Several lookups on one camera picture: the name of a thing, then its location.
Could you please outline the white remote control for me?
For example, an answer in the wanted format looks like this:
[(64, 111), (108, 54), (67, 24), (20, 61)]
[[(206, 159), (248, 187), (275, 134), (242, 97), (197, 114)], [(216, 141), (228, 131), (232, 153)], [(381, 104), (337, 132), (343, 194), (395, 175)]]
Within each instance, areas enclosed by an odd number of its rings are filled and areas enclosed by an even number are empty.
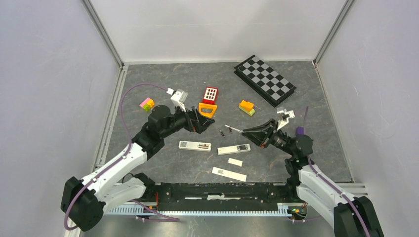
[(211, 151), (211, 143), (205, 143), (205, 142), (179, 141), (178, 147), (181, 150), (200, 151), (200, 152)]
[(229, 154), (249, 152), (250, 150), (251, 150), (250, 144), (241, 144), (241, 145), (217, 148), (217, 153), (218, 155), (229, 155)]

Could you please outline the white battery cover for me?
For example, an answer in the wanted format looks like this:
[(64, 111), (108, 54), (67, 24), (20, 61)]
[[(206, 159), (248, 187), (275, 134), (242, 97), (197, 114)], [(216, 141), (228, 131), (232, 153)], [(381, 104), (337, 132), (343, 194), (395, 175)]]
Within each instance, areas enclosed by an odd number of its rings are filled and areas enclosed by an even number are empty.
[(229, 158), (228, 159), (228, 163), (229, 164), (232, 164), (232, 165), (239, 166), (239, 167), (242, 167), (242, 165), (243, 165), (243, 161), (242, 160), (237, 160), (237, 159), (234, 159), (234, 158)]

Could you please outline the long white remote back cover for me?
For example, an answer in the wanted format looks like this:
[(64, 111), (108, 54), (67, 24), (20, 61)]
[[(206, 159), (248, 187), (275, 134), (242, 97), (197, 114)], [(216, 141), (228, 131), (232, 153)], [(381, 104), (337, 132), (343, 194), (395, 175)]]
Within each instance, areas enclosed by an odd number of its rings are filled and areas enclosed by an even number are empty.
[(221, 169), (221, 168), (218, 168), (218, 167), (213, 167), (212, 168), (212, 174), (220, 175), (222, 177), (238, 180), (238, 181), (241, 181), (241, 182), (245, 182), (246, 179), (247, 179), (247, 176), (244, 175), (244, 174), (229, 171), (229, 170), (225, 170), (225, 169)]

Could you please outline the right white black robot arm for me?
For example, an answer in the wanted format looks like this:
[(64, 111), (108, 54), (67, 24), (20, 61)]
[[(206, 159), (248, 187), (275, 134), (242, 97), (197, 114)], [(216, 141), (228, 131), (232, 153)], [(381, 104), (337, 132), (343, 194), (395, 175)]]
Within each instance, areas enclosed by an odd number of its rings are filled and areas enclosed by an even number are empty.
[(303, 200), (332, 227), (336, 237), (382, 237), (384, 235), (375, 208), (366, 196), (356, 197), (328, 178), (310, 158), (313, 139), (303, 131), (290, 137), (281, 130), (281, 122), (268, 122), (240, 131), (255, 145), (272, 145), (291, 155), (285, 160), (290, 175), (285, 194), (291, 201)]

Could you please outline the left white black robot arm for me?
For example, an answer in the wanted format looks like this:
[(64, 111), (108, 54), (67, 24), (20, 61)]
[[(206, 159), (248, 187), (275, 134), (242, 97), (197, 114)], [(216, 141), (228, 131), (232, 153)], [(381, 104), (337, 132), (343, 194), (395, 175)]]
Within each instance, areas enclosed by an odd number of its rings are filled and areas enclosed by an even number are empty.
[(64, 212), (64, 228), (68, 231), (79, 228), (92, 229), (104, 213), (132, 199), (150, 201), (155, 196), (155, 187), (139, 178), (126, 185), (115, 184), (135, 167), (152, 158), (164, 145), (164, 139), (182, 129), (203, 133), (215, 121), (203, 116), (195, 108), (170, 108), (156, 106), (148, 121), (128, 145), (113, 159), (91, 174), (77, 179), (71, 177), (64, 185), (60, 208)]

